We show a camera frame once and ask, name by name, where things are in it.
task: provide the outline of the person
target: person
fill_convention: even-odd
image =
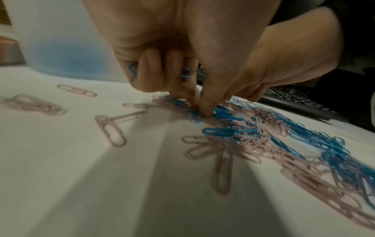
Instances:
[[[212,116],[232,95],[257,101],[269,86],[302,82],[345,64],[375,64],[374,4],[326,0],[268,26],[281,0],[83,0],[130,84],[168,91]],[[137,76],[129,66],[138,62]],[[201,94],[195,72],[207,76]],[[181,77],[182,67],[192,72]]]

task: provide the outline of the human hand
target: human hand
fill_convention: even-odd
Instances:
[[[210,116],[230,82],[246,69],[251,51],[280,0],[83,0],[112,46],[130,84],[168,91]],[[207,76],[199,98],[198,61]],[[138,62],[137,77],[129,66]],[[191,76],[182,79],[182,67]]]
[[[267,27],[247,69],[232,82],[222,100],[232,95],[258,101],[270,86],[322,76],[335,69],[343,50],[341,26],[326,7]]]

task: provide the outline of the translucent plastic container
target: translucent plastic container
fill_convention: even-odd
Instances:
[[[126,81],[80,0],[3,0],[26,62],[36,71]]]

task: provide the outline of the black keyboard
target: black keyboard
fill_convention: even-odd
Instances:
[[[197,84],[202,85],[206,71],[203,68],[197,70]],[[306,115],[323,120],[338,120],[348,122],[347,118],[332,111],[324,105],[316,103],[309,98],[301,97],[292,93],[283,92],[277,88],[270,87],[259,101],[263,104],[272,105],[281,109],[289,110],[299,114]]]

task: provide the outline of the desk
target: desk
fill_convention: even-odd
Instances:
[[[56,88],[94,91],[86,97]],[[27,93],[68,112],[47,116],[0,107],[0,236],[374,236],[284,178],[272,160],[234,160],[232,190],[210,186],[214,159],[191,161],[183,135],[204,125],[150,109],[119,126],[125,147],[111,147],[95,123],[140,109],[152,94],[128,83],[44,75],[26,66],[0,68],[0,95]],[[345,139],[354,157],[375,166],[374,134],[350,124],[323,123],[279,109],[307,128]],[[302,154],[316,150],[294,140]]]

